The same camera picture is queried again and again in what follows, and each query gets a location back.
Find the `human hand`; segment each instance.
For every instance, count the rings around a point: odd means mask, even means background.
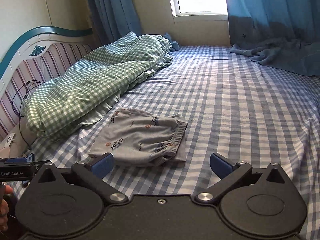
[[[13,192],[13,189],[9,186],[5,186],[5,194],[11,194]],[[5,200],[2,200],[0,205],[0,231],[7,231],[8,230],[8,217],[7,213],[9,212],[9,206]]]

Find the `striped headboard cushion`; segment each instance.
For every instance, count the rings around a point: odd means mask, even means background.
[[[55,43],[41,56],[23,60],[19,64],[0,100],[0,142],[19,121],[12,108],[19,113],[21,101],[28,87],[23,84],[31,80],[44,83],[61,76],[71,65],[90,51],[92,49],[89,45]]]

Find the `metal screw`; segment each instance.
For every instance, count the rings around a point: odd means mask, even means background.
[[[209,200],[212,200],[212,199],[213,199],[213,196],[212,196],[212,194],[210,194],[210,193],[204,192],[204,193],[200,193],[200,194],[198,195],[198,199],[200,199],[200,200],[202,200],[202,201],[209,201]]]
[[[157,201],[159,204],[164,204],[164,203],[166,203],[166,200],[165,199],[158,199],[158,201]]]
[[[110,199],[113,201],[123,201],[125,199],[125,194],[113,193],[110,195]]]

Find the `teal headboard trim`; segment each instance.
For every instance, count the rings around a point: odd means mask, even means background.
[[[82,37],[82,36],[92,34],[92,29],[90,28],[87,30],[74,31],[74,30],[67,30],[59,27],[53,27],[53,26],[41,26],[41,27],[33,28],[23,33],[12,44],[8,52],[4,55],[3,60],[0,62],[0,78],[3,76],[14,54],[18,51],[21,45],[24,44],[27,40],[31,39],[32,37],[40,34],[45,34],[45,33],[57,34],[57,35],[66,36],[66,37]]]

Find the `decorative carving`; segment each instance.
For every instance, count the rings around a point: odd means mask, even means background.
[[[39,54],[41,54],[44,51],[45,48],[46,47],[41,47],[39,45],[36,45],[35,48],[33,49],[33,52],[29,56],[30,57],[31,56],[38,56]]]

